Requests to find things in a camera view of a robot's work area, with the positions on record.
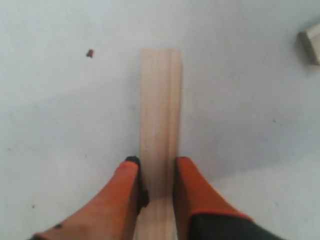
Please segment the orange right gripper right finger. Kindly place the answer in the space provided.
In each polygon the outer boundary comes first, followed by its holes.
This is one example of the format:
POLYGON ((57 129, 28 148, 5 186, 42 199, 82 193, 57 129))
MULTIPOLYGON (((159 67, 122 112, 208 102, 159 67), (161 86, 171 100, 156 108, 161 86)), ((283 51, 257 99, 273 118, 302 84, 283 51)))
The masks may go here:
POLYGON ((278 240, 212 188, 188 157, 175 160, 173 208, 179 240, 278 240))

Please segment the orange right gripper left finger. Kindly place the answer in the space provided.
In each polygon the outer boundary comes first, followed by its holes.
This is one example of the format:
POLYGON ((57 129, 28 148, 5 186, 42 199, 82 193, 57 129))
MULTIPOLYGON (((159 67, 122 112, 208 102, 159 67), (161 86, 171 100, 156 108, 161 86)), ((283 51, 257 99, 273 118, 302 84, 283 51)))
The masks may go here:
POLYGON ((34 240, 131 240, 137 217, 149 203, 141 164, 129 156, 103 189, 86 205, 53 227, 35 233, 34 240))

